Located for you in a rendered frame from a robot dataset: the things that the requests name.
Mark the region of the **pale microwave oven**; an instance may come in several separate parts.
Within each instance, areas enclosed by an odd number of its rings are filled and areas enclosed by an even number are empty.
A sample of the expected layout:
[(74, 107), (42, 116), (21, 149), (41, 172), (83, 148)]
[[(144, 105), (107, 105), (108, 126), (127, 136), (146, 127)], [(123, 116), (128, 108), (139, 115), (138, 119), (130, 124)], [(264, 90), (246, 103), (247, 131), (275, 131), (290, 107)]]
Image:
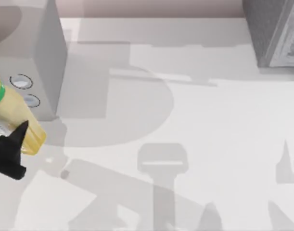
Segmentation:
[[(39, 121), (57, 117), (67, 55), (56, 0), (0, 0), (0, 78), (22, 97), (40, 99), (30, 108)], [(9, 77), (16, 74), (29, 76), (33, 86), (14, 87)]]

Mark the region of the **grey cabinet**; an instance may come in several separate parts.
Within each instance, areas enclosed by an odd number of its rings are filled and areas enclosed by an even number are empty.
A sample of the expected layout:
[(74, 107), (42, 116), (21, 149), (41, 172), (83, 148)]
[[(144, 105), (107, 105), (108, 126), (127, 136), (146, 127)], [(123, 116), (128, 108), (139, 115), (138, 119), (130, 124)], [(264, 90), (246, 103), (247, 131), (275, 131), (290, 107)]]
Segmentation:
[(242, 0), (259, 67), (294, 67), (294, 0)]

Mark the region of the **yellow bottle with green band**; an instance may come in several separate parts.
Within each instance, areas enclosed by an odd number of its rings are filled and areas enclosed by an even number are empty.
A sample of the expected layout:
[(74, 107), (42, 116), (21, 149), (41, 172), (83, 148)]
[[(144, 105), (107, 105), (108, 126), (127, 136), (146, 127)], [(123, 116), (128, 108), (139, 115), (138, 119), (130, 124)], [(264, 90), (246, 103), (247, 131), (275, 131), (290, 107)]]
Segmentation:
[(23, 97), (6, 86), (0, 78), (0, 135), (8, 136), (20, 124), (28, 121), (21, 152), (36, 155), (46, 140), (46, 132), (35, 118)]

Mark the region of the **small white microwave knob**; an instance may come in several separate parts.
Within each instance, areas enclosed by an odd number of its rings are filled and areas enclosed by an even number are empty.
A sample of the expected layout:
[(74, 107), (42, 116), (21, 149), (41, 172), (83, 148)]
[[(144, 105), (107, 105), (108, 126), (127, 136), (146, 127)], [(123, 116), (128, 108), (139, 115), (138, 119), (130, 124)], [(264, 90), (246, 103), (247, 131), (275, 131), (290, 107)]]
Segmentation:
[(27, 104), (27, 106), (30, 108), (35, 108), (40, 105), (40, 99), (33, 94), (25, 95), (23, 99), (25, 103)]

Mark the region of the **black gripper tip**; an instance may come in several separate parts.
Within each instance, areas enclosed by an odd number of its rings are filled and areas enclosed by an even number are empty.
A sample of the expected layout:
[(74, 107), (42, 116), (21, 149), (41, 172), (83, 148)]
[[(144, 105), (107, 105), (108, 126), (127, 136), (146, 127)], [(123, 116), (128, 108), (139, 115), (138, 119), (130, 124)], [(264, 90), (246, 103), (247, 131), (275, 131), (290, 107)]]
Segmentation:
[(26, 167), (21, 165), (21, 148), (29, 122), (21, 123), (8, 136), (0, 136), (0, 173), (14, 180), (21, 180)]

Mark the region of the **large white microwave knob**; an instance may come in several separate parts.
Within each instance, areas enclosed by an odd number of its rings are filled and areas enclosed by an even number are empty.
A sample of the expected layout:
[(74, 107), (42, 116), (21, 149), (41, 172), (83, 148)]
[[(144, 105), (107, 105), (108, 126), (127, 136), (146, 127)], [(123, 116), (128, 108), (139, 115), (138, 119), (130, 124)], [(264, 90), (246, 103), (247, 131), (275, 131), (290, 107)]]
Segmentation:
[(33, 80), (25, 74), (16, 74), (9, 77), (10, 83), (21, 90), (29, 89), (33, 86)]

